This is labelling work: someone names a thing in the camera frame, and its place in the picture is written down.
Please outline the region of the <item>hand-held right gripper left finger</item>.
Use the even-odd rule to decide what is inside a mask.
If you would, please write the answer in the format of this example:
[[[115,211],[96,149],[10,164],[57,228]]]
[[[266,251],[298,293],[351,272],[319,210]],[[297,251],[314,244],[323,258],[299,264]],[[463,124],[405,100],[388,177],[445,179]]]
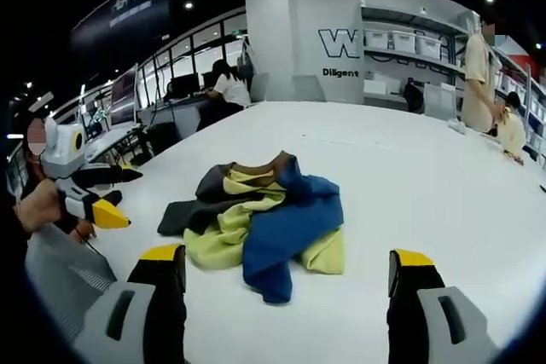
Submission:
[[[86,363],[185,363],[185,246],[142,254],[87,310],[73,348]]]

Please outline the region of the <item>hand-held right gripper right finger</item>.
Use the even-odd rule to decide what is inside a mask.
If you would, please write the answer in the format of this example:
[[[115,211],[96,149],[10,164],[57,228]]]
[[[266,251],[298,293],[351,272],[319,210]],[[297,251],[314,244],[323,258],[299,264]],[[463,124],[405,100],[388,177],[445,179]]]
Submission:
[[[390,363],[490,363],[497,355],[485,315],[429,257],[391,250],[388,297]]]

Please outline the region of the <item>person's left hand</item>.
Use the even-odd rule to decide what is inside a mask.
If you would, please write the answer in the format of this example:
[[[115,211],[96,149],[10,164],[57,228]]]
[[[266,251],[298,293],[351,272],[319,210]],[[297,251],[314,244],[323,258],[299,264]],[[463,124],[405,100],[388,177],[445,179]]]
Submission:
[[[15,215],[28,234],[47,223],[61,219],[61,203],[57,187],[50,179],[42,180],[35,189],[14,206]]]

